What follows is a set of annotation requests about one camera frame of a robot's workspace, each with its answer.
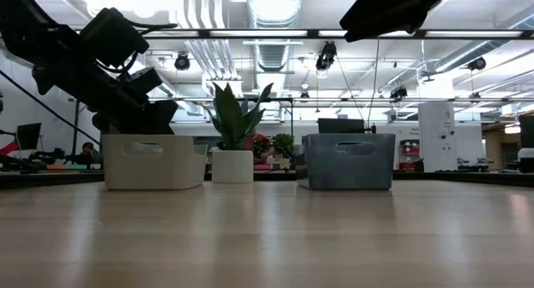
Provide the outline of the black tilted monitor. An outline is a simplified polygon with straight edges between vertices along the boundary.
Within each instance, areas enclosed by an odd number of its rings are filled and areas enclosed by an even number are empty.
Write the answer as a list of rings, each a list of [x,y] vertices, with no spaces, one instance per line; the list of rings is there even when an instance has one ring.
[[[40,138],[41,123],[19,125],[16,137],[20,150],[35,150]]]

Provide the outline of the green background plant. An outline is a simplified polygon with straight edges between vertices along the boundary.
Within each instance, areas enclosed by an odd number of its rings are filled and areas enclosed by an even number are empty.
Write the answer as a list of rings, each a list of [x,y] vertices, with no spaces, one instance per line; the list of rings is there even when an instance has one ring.
[[[274,136],[275,148],[287,159],[293,159],[294,137],[290,134],[277,134]]]

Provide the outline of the silver ceiling duct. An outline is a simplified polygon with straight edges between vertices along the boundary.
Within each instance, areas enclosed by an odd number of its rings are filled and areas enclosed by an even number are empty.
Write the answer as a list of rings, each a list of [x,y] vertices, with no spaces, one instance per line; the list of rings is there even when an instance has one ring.
[[[295,28],[302,0],[247,0],[249,25],[259,29]],[[290,46],[260,44],[254,47],[258,67],[265,72],[279,72],[288,62]]]

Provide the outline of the grey plastic bin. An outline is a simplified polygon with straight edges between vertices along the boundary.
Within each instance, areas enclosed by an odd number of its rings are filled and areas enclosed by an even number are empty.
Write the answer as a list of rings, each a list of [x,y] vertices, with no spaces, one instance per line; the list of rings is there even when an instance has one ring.
[[[389,190],[394,158],[393,134],[309,134],[295,176],[312,190]]]

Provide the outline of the black background monitor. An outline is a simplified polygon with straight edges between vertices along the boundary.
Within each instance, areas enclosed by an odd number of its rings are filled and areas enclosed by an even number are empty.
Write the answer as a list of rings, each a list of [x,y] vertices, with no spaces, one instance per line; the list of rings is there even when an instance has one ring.
[[[320,134],[363,134],[365,123],[362,119],[318,119]]]

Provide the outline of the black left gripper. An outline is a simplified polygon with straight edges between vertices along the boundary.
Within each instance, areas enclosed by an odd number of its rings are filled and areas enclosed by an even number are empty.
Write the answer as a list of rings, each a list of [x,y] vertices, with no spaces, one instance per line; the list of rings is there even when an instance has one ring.
[[[172,134],[170,122],[177,109],[173,100],[142,105],[115,102],[100,109],[92,121],[97,129],[107,134]]]

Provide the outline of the white building pillar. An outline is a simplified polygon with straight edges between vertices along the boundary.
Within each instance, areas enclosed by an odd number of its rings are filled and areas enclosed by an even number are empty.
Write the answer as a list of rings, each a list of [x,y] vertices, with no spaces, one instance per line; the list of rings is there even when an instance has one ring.
[[[428,102],[419,105],[420,154],[424,171],[454,171],[456,153],[455,111],[453,103]]]

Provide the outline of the white plastic bin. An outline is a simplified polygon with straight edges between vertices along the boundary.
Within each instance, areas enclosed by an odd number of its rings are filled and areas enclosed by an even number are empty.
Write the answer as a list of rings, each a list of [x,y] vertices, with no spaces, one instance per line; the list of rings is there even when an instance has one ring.
[[[207,147],[176,134],[105,134],[103,169],[109,190],[182,190],[204,182]]]

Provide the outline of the black aluminium rig frame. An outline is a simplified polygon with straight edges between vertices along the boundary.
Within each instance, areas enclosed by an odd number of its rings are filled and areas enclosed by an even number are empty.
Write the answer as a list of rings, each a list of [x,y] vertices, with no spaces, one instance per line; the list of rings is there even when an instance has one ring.
[[[226,39],[250,39],[250,40],[261,40],[261,41],[270,41],[270,40],[306,40],[306,39],[342,39],[345,35],[343,30],[326,30],[326,29],[288,29],[288,28],[278,28],[278,29],[253,29],[253,28],[237,28],[237,29],[205,29],[205,28],[194,28],[194,29],[172,29],[172,28],[160,28],[161,30],[154,30],[155,32],[161,33],[172,33],[174,35],[150,35],[149,33],[145,40],[226,40]],[[510,42],[510,41],[534,41],[534,29],[492,29],[492,30],[460,30],[460,29],[440,29],[440,30],[416,30],[414,33],[387,33],[380,35],[375,38],[364,38],[364,39],[377,39],[379,41],[384,40],[474,40],[474,41],[498,41],[498,42]],[[57,114],[56,111],[48,107],[40,99],[34,97],[33,94],[29,93],[23,86],[14,81],[6,73],[0,70],[0,75],[3,76],[9,83],[13,86],[24,92],[28,97],[33,99],[34,102],[40,104],[45,108],[49,113],[54,115],[57,119],[60,119],[66,125],[70,126],[74,132],[85,135],[87,138],[92,139],[94,143],[98,144],[99,142],[87,132],[80,129],[76,124],[71,123],[66,120],[62,115]],[[202,99],[202,98],[183,98],[178,97],[177,100],[184,100],[189,102],[194,101],[204,101],[209,102],[213,99]],[[281,102],[290,102],[292,107],[294,102],[297,99],[292,98],[269,98],[269,101],[281,101]],[[432,98],[423,98],[423,99],[407,99],[404,100],[413,100],[416,102],[451,102],[451,103],[481,103],[483,98],[478,99],[462,99],[462,98],[448,98],[448,99],[432,99]],[[520,99],[513,98],[512,96],[485,99],[487,102],[499,102],[499,103],[511,103],[514,101],[519,102]],[[96,175],[53,175],[51,179],[44,179],[44,175],[31,175],[35,179],[29,179],[30,175],[20,175],[22,179],[10,179],[9,183],[6,184],[6,187],[30,187],[34,184],[35,186],[52,186],[55,184],[81,184],[89,183],[96,181],[103,181],[103,171],[102,172],[93,172]],[[291,181],[299,179],[299,173],[259,173],[254,174],[254,179],[259,181]],[[476,183],[476,184],[501,184],[509,186],[524,186],[534,188],[534,174],[518,174],[518,173],[476,173],[476,172],[460,172],[460,171],[437,171],[433,173],[406,173],[400,171],[393,172],[393,180],[439,180],[439,181],[452,181],[452,182],[465,182],[465,183]]]

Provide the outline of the snake plant in white pot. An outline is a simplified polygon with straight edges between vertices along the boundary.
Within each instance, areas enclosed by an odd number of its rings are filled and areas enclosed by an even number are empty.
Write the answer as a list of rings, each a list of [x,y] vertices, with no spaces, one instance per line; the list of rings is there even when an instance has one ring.
[[[211,160],[211,180],[220,184],[248,184],[254,181],[254,154],[246,148],[253,130],[263,118],[260,105],[270,96],[273,84],[268,84],[255,106],[248,110],[248,101],[240,102],[227,84],[214,84],[214,113],[210,113],[214,128],[221,135],[218,150]]]

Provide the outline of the dark canister white lid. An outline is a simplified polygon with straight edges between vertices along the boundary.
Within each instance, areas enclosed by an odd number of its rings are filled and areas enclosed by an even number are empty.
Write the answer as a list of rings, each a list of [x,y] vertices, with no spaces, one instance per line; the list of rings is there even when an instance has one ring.
[[[517,159],[521,173],[534,173],[534,148],[521,148],[517,153]]]

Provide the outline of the shelf with red bins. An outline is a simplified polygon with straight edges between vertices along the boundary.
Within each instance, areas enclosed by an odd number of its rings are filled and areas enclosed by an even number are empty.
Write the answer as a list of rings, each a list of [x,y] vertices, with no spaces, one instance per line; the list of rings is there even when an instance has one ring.
[[[398,150],[398,170],[414,171],[416,162],[420,159],[420,141],[418,139],[401,140]]]

